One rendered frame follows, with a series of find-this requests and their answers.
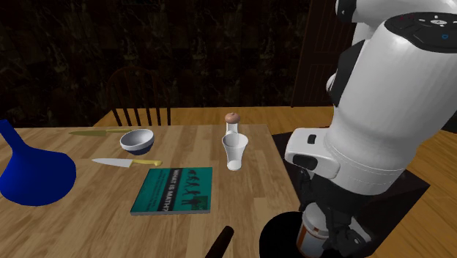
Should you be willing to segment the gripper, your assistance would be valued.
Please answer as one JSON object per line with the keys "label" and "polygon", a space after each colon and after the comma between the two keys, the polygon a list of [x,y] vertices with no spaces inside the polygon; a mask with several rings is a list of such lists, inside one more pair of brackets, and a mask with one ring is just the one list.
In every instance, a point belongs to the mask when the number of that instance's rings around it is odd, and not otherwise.
{"label": "gripper", "polygon": [[311,203],[324,211],[329,232],[328,246],[338,250],[343,257],[358,250],[357,233],[349,228],[351,217],[370,202],[370,196],[352,193],[319,175],[300,169],[299,211]]}

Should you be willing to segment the black round dish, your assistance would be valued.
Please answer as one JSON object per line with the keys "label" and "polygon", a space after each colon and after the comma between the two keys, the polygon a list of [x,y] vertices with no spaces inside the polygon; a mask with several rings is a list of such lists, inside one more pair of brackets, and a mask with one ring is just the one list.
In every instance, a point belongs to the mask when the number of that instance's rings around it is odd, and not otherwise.
{"label": "black round dish", "polygon": [[290,211],[270,219],[259,237],[259,258],[304,258],[296,242],[302,213]]}

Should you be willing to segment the white and blue bowl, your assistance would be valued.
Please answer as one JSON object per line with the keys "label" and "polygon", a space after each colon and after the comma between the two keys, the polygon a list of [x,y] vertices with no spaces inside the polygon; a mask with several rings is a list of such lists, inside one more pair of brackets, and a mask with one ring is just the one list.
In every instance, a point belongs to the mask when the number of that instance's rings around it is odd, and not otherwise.
{"label": "white and blue bowl", "polygon": [[149,129],[132,130],[120,138],[123,150],[133,155],[144,155],[150,151],[155,141],[155,134]]}

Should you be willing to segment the teal book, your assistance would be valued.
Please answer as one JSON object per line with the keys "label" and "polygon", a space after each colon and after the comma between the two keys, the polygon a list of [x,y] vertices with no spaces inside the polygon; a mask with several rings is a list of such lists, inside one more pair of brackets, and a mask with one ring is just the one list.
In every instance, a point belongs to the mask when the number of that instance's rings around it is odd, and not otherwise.
{"label": "teal book", "polygon": [[211,195],[211,167],[150,169],[130,214],[209,213]]}

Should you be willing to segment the dark brown stick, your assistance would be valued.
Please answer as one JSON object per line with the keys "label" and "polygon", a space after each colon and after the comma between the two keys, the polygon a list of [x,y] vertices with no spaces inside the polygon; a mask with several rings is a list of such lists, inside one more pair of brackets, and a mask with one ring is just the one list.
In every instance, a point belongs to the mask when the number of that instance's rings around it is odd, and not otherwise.
{"label": "dark brown stick", "polygon": [[230,226],[225,226],[208,250],[205,258],[223,258],[233,235],[234,229]]}

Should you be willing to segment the olive green knife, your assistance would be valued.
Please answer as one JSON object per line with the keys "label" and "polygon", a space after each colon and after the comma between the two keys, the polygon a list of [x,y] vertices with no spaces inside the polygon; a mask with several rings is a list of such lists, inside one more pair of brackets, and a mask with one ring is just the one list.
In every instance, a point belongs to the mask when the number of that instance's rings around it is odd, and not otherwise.
{"label": "olive green knife", "polygon": [[107,133],[128,133],[131,129],[106,129],[106,130],[78,130],[71,131],[71,135],[77,136],[105,136]]}

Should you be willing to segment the blue vase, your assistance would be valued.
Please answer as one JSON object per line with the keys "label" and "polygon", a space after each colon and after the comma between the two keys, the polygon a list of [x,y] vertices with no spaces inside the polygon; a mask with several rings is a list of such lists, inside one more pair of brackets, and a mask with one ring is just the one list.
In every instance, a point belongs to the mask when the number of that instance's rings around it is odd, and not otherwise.
{"label": "blue vase", "polygon": [[5,119],[0,120],[0,135],[12,149],[12,157],[0,176],[4,198],[21,205],[43,206],[70,192],[76,167],[68,155],[30,147]]}

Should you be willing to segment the dark wooden door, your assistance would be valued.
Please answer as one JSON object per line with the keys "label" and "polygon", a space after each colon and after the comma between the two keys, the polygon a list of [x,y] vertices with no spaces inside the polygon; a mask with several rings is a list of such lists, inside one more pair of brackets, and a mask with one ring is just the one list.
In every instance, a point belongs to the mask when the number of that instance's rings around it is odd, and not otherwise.
{"label": "dark wooden door", "polygon": [[354,23],[342,23],[335,14],[336,0],[311,0],[302,42],[291,106],[329,106],[328,78],[338,58],[352,44]]}

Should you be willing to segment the yellow handled kitchen knife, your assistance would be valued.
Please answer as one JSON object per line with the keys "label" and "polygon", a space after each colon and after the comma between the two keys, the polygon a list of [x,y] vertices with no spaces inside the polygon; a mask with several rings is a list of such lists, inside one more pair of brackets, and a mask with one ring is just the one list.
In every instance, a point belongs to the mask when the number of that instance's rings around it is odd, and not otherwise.
{"label": "yellow handled kitchen knife", "polygon": [[153,166],[161,166],[162,161],[155,161],[155,160],[138,160],[138,159],[126,159],[126,158],[95,158],[92,161],[96,163],[101,163],[109,166],[118,166],[118,167],[125,167],[129,168],[133,163],[137,164],[144,164],[144,165],[153,165]]}

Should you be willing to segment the white cup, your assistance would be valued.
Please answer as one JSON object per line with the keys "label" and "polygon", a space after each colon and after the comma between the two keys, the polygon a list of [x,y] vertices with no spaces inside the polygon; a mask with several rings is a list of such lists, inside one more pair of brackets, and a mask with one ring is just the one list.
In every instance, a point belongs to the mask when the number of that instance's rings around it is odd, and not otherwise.
{"label": "white cup", "polygon": [[248,144],[247,136],[241,133],[229,133],[222,138],[227,157],[227,168],[231,171],[240,170],[242,156]]}

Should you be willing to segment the dark wooden chair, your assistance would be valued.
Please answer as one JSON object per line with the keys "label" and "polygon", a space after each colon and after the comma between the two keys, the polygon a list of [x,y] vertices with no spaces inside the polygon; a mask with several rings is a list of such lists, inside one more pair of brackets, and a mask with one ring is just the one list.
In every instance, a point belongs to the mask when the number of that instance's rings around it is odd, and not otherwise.
{"label": "dark wooden chair", "polygon": [[117,111],[120,106],[128,126],[133,122],[141,126],[139,109],[146,112],[147,125],[152,126],[152,111],[155,110],[157,125],[162,125],[160,107],[166,107],[166,124],[171,124],[171,98],[167,86],[152,70],[142,67],[123,67],[115,71],[106,84],[108,105],[118,126],[122,126]]}

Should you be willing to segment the white grinder with brown knob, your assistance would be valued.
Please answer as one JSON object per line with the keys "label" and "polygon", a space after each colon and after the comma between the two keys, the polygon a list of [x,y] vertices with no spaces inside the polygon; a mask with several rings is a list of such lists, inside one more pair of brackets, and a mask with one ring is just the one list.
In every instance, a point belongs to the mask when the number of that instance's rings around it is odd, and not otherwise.
{"label": "white grinder with brown knob", "polygon": [[238,124],[240,122],[240,115],[231,112],[225,115],[225,122],[226,122],[226,135],[231,133],[238,133]]}

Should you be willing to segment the white and orange bottle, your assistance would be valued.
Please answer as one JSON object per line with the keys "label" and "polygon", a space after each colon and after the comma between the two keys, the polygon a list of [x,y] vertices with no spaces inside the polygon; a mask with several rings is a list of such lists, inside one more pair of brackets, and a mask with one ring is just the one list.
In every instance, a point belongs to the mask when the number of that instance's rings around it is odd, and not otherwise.
{"label": "white and orange bottle", "polygon": [[[355,217],[351,217],[351,220],[349,228],[354,230],[358,237],[358,250],[354,253],[356,254],[372,241],[372,237],[358,223]],[[311,203],[302,212],[302,223],[296,242],[297,248],[306,258],[321,258],[324,251],[335,250],[327,245],[328,240],[329,232],[325,214],[317,203]]]}

